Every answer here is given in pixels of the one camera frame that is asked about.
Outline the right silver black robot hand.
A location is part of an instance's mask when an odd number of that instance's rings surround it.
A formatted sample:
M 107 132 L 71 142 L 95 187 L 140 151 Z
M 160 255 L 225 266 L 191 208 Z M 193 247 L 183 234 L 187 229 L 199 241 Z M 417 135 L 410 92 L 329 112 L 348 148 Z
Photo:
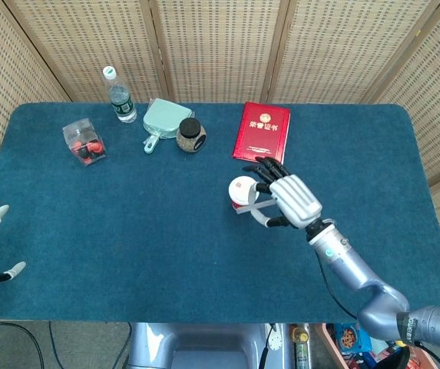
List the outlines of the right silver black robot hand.
M 266 228 L 307 228 L 320 223 L 323 206 L 304 182 L 292 175 L 286 167 L 272 157 L 255 157 L 256 165 L 247 165 L 243 171 L 258 175 L 259 181 L 250 186 L 247 211 Z M 269 218 L 254 206 L 255 194 L 268 194 L 279 208 L 281 215 Z

